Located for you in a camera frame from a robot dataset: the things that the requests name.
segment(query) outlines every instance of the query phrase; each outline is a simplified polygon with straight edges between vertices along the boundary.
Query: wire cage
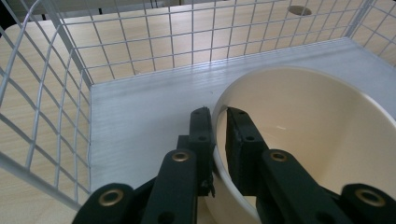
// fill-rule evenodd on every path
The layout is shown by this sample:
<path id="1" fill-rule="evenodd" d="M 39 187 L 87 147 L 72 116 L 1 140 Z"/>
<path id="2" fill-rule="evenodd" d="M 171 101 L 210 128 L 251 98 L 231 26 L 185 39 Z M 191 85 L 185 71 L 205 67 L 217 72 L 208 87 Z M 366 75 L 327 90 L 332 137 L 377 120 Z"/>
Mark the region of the wire cage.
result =
<path id="1" fill-rule="evenodd" d="M 340 38 L 396 66 L 391 0 L 2 3 L 0 166 L 74 209 L 92 190 L 93 85 Z"/>

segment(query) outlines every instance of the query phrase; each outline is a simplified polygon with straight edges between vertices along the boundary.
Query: brass screw hole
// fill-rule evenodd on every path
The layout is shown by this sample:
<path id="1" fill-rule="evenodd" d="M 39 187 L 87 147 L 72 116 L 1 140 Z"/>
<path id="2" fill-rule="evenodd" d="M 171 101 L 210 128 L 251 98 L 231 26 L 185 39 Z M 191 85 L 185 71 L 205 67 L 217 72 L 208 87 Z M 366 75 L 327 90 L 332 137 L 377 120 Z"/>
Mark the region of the brass screw hole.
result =
<path id="1" fill-rule="evenodd" d="M 123 191 L 120 189 L 110 189 L 99 198 L 99 204 L 108 207 L 119 203 L 123 198 Z"/>
<path id="2" fill-rule="evenodd" d="M 374 207 L 382 207 L 386 204 L 381 195 L 375 193 L 370 189 L 357 189 L 355 195 L 364 203 L 368 203 Z"/>
<path id="3" fill-rule="evenodd" d="M 271 159 L 274 161 L 286 161 L 288 157 L 282 152 L 273 152 L 271 153 Z"/>
<path id="4" fill-rule="evenodd" d="M 174 161 L 186 161 L 189 159 L 189 154 L 185 153 L 185 152 L 177 152 L 175 154 L 173 154 L 172 159 Z"/>

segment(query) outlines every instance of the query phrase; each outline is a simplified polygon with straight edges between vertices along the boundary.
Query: cream bowl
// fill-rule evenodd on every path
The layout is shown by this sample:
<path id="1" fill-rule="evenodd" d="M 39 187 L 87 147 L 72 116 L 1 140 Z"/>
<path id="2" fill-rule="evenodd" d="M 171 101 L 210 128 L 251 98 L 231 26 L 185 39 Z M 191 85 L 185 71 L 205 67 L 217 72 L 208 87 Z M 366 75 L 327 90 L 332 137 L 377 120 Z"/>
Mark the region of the cream bowl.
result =
<path id="1" fill-rule="evenodd" d="M 206 203 L 218 223 L 260 222 L 255 199 L 243 197 L 227 171 L 228 106 L 249 113 L 267 145 L 291 153 L 321 186 L 340 193 L 346 184 L 363 183 L 396 198 L 395 120 L 335 77 L 272 67 L 237 79 L 213 111 L 217 195 Z"/>

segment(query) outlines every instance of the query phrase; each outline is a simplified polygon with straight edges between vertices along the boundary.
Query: white cage floor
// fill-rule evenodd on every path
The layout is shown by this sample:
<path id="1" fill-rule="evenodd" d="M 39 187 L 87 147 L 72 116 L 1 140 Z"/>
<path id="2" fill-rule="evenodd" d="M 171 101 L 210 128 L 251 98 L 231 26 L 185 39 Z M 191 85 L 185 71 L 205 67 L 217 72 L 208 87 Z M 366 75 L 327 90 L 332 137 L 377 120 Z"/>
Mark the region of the white cage floor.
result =
<path id="1" fill-rule="evenodd" d="M 237 78 L 275 65 L 339 77 L 396 118 L 396 69 L 348 38 L 109 81 L 92 87 L 92 190 L 149 181 L 177 137 L 188 134 L 192 110 L 213 110 Z"/>

